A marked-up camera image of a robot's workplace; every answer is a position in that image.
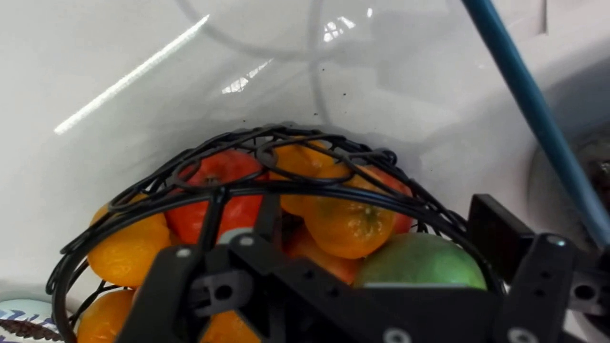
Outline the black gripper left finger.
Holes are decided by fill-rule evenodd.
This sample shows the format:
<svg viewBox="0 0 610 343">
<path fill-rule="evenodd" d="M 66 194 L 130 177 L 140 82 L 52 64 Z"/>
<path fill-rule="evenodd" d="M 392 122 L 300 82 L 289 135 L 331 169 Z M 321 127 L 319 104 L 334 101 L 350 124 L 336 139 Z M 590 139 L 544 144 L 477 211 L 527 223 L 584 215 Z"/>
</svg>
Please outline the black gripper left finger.
<svg viewBox="0 0 610 343">
<path fill-rule="evenodd" d="M 163 249 L 119 341 L 195 343 L 214 316 L 235 310 L 264 343 L 357 343 L 350 287 L 281 255 L 279 215 L 279 198 L 266 194 L 252 232 Z"/>
</svg>

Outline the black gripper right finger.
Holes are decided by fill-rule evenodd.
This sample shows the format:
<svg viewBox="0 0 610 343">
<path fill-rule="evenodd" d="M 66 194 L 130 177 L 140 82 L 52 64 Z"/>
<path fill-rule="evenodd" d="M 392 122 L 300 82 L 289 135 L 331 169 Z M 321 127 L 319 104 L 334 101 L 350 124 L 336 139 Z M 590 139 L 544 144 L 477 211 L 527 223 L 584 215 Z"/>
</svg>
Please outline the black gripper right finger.
<svg viewBox="0 0 610 343">
<path fill-rule="evenodd" d="M 536 234 L 491 194 L 472 198 L 468 238 L 510 284 L 495 320 L 496 343 L 588 343 L 565 329 L 569 310 L 610 335 L 609 253 Z"/>
</svg>

